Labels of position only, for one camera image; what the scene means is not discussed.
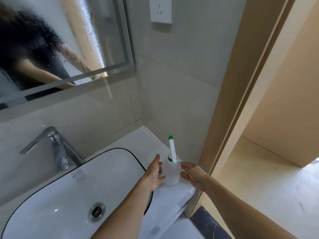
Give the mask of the person's left hand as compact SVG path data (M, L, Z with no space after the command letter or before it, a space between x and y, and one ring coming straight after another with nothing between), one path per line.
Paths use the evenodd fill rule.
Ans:
M141 178L150 192L153 192L159 186L157 175L162 175L162 164L160 155L156 154L154 160L148 165L145 174Z

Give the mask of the person's right hand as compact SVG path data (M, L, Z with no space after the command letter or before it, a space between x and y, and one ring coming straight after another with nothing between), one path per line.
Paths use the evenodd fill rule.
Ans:
M210 185L210 176L198 165L190 162L180 162L181 169L186 171L191 181L190 184L202 192L207 192Z

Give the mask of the white bottle with green nozzle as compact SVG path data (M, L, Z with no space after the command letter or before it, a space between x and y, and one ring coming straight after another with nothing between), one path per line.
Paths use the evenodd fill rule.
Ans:
M165 176L164 184L167 187L173 187L178 184L180 179L181 164L177 160L176 149L173 136L169 136L169 154L162 162L162 174Z

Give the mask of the person's right forearm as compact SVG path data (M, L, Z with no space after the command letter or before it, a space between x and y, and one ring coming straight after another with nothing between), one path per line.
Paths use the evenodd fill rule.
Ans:
M253 208L211 176L203 190L236 239L298 239L269 217Z

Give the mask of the person's left forearm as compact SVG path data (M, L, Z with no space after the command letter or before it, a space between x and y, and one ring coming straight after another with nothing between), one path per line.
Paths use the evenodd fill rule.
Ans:
M138 239L151 184L142 177L90 239Z

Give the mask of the dark marble door threshold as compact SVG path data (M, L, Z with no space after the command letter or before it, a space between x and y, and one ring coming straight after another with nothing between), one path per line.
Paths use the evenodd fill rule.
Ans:
M232 239L202 205L193 213L190 220L205 239Z

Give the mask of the chrome sink drain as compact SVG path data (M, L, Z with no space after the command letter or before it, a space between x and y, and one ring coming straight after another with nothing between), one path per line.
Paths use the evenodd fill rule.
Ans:
M88 222L97 222L103 218L105 205L101 202L93 204L88 211Z

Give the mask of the white ceramic sink basin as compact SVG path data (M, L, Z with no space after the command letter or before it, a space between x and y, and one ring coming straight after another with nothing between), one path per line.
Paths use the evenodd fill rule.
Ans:
M82 170L77 183L72 173ZM124 148L85 162L28 197L10 216L0 239L90 239L132 190L146 168ZM103 218L88 222L90 207L105 205Z

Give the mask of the chrome faucet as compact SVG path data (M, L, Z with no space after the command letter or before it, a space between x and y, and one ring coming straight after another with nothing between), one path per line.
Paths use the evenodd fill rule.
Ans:
M75 151L71 144L62 136L54 126L45 128L34 140L26 145L19 153L25 155L30 152L42 139L51 141L57 173L69 169L71 165L81 166L85 160Z

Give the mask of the beige wooden door frame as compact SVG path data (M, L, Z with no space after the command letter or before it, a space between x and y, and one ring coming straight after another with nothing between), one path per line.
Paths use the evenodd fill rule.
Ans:
M319 211L319 0L248 0L199 166L273 220Z

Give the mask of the white wall socket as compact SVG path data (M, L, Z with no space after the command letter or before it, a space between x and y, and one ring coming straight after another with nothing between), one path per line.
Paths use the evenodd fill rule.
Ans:
M173 0L149 0L151 22L172 24Z

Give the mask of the wall mirror with frosted edge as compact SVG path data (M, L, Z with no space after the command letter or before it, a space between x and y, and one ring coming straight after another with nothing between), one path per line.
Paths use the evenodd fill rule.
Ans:
M123 0L0 0L0 111L133 66Z

